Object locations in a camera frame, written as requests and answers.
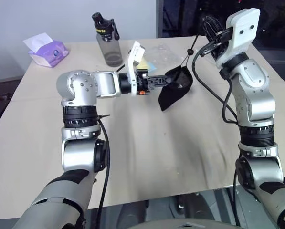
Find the white wall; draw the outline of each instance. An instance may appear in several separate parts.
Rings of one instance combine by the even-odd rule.
[[[63,42],[95,41],[97,11],[115,19],[121,39],[156,37],[155,0],[0,0],[0,80],[26,71],[26,38],[46,32]]]

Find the black cable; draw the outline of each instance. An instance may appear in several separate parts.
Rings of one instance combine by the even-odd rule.
[[[103,134],[104,134],[105,141],[106,141],[107,165],[106,165],[106,174],[105,174],[105,180],[104,180],[101,200],[100,200],[99,209],[98,209],[97,216],[96,216],[96,221],[95,221],[95,228],[96,229],[100,229],[101,213],[102,213],[103,202],[104,202],[104,197],[105,197],[105,193],[106,193],[106,188],[107,188],[107,183],[108,183],[108,176],[109,176],[109,169],[110,169],[110,149],[109,149],[109,141],[108,141],[107,132],[105,130],[105,127],[104,127],[101,119],[99,119],[98,122],[99,122],[99,124],[101,126],[101,129],[103,130]]]
[[[236,222],[236,225],[240,227],[240,222],[239,222],[239,217],[237,213],[237,205],[236,205],[236,179],[237,179],[237,171],[234,172],[233,175],[233,194],[232,194],[232,209],[233,209],[233,214],[234,214],[234,220]]]
[[[191,56],[191,55],[194,54],[193,46],[195,45],[195,42],[196,42],[196,40],[198,39],[198,37],[199,37],[199,35],[197,34],[197,35],[195,36],[194,42],[193,42],[192,45],[191,45],[191,48],[187,50],[188,58],[187,58],[187,61],[186,61],[186,66],[187,66],[187,64],[188,64],[189,56]]]
[[[226,192],[228,195],[230,205],[232,206],[232,212],[233,212],[234,220],[235,220],[236,224],[240,224],[240,222],[237,221],[236,216],[235,216],[235,212],[234,212],[234,208],[233,208],[233,199],[232,199],[232,195],[231,195],[231,188],[226,189]]]
[[[243,188],[244,188],[244,190],[245,190],[246,192],[248,192],[248,193],[251,194],[253,197],[255,197],[256,200],[258,200],[257,196],[256,196],[253,192],[251,192],[250,190],[248,190],[248,189],[245,188],[245,187],[243,187]]]
[[[193,71],[193,74],[196,78],[196,80],[198,82],[200,82],[200,84],[206,88],[214,97],[216,97],[222,104],[224,104],[224,101],[210,88],[208,87],[200,78],[199,76],[197,75],[196,71],[195,71],[195,62],[197,60],[197,58],[199,57],[199,55],[201,54],[201,52],[205,49],[208,49],[209,47],[211,47],[212,45],[214,44],[214,42],[210,42],[206,45],[204,45],[194,56],[193,58],[193,61],[192,61],[192,71]],[[232,115],[234,116],[234,118],[237,120],[237,115],[236,113],[228,106],[226,105],[227,109],[232,113]]]
[[[182,64],[185,62],[185,60],[187,60],[187,62],[186,62],[186,66],[187,66],[188,59],[189,59],[189,55],[187,55],[187,56],[185,57],[185,59],[180,63],[180,65],[182,65]]]
[[[125,64],[123,64],[120,68],[117,69],[116,72],[119,72],[121,69],[123,69],[125,67]]]
[[[225,98],[224,103],[223,103],[222,118],[223,118],[224,122],[226,122],[226,123],[234,123],[234,124],[238,125],[238,122],[226,119],[226,107],[227,107],[229,97],[232,93],[232,81],[229,78],[226,78],[226,81],[229,84],[229,89],[228,89],[228,93],[227,93],[226,98]]]

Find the cable clip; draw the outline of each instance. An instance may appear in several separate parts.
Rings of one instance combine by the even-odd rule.
[[[194,54],[193,49],[187,49],[188,56],[192,56]]]
[[[105,117],[108,117],[108,116],[110,116],[110,114],[107,114],[107,115],[98,115],[98,118],[97,118],[97,120],[99,120],[99,119],[101,119],[101,118],[105,118]]]

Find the black cloth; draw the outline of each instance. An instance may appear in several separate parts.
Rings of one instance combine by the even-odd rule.
[[[193,83],[192,75],[186,66],[173,68],[165,75],[170,77],[172,82],[164,86],[159,95],[158,102],[162,111],[182,98],[190,90]]]

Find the tissue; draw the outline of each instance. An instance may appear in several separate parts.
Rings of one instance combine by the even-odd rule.
[[[30,51],[28,54],[39,65],[54,67],[69,51],[62,42],[54,41],[45,32],[23,41]]]

